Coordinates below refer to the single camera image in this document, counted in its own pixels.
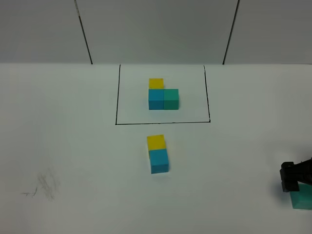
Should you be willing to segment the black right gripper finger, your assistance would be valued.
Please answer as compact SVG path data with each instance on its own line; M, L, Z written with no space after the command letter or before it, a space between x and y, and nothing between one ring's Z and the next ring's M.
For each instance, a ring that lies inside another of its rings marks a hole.
M299 182L312 184L312 159L294 164L294 162L283 162L281 164L280 176L284 192L298 192Z

